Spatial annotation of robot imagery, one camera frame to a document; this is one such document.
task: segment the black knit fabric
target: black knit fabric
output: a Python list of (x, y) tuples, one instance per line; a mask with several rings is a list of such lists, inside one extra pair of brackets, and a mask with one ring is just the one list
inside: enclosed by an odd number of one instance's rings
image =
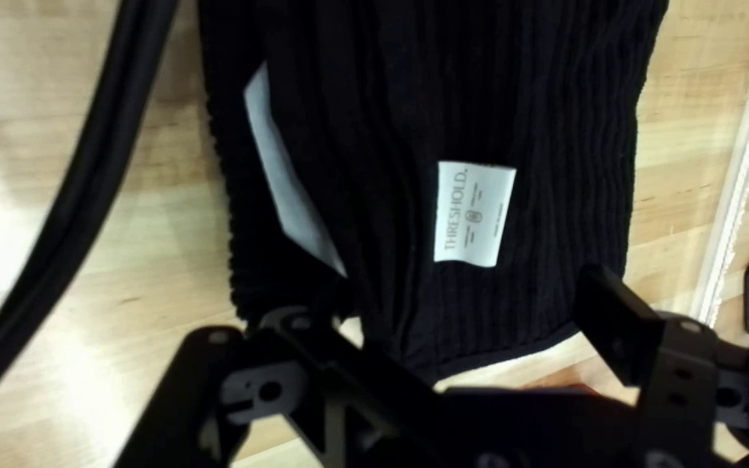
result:
[[(571, 335), (580, 267), (624, 271), (635, 107), (665, 11), (666, 0), (202, 2), (234, 300), (291, 288), (271, 302), (301, 303), (333, 284), (297, 249), (241, 257), (240, 237), (264, 236), (235, 221), (242, 184), (267, 188), (246, 181), (261, 169), (237, 100), (265, 60), (274, 121), (344, 261), (366, 346), (434, 380)], [(496, 267), (433, 263), (440, 161), (516, 168)], [(273, 221), (263, 229), (276, 236)], [(276, 278), (291, 251), (295, 268)]]

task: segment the light wood surface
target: light wood surface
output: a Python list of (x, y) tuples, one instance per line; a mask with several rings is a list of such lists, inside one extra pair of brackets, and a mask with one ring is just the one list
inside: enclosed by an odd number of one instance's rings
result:
[[(0, 0), (0, 300), (66, 169), (116, 4)], [(0, 467), (110, 465), (183, 335), (235, 323), (194, 8), (182, 3), (131, 171), (98, 245), (0, 385)], [(748, 80), (749, 1), (672, 0), (637, 111), (626, 276), (659, 308), (689, 305)], [(737, 343), (746, 343), (747, 261), (749, 204), (716, 326)], [(572, 382), (633, 398), (582, 337), (439, 388)], [(718, 449), (742, 453), (724, 435)], [(306, 452), (281, 421), (260, 421), (237, 465), (314, 465)]]

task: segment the logo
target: logo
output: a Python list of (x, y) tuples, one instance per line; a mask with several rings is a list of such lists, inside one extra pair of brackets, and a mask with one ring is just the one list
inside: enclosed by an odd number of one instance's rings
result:
[(481, 222), (481, 213), (475, 210), (469, 210), (464, 213), (464, 217), (470, 222)]

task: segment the wooden table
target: wooden table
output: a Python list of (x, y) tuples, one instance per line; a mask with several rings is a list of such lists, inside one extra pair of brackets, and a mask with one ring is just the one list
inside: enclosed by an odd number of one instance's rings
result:
[[(66, 169), (113, 21), (105, 0), (0, 0), (0, 301)], [(131, 171), (77, 281), (0, 385), (0, 467), (108, 466), (185, 333), (234, 323), (227, 214), (205, 128), (194, 3), (181, 6)], [(749, 1), (672, 0), (637, 110), (626, 281), (686, 311), (749, 80)], [(749, 205), (716, 328), (745, 343)], [(586, 382), (631, 399), (585, 339), (440, 384)], [(237, 465), (314, 465), (279, 420)], [(720, 450), (741, 455), (721, 437)]]

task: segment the black cable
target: black cable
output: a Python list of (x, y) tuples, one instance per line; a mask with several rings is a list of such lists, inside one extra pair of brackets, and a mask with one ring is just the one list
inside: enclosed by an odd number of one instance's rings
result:
[(177, 0), (125, 0), (89, 116), (36, 249), (0, 308), (0, 378), (50, 314), (100, 231), (119, 189)]

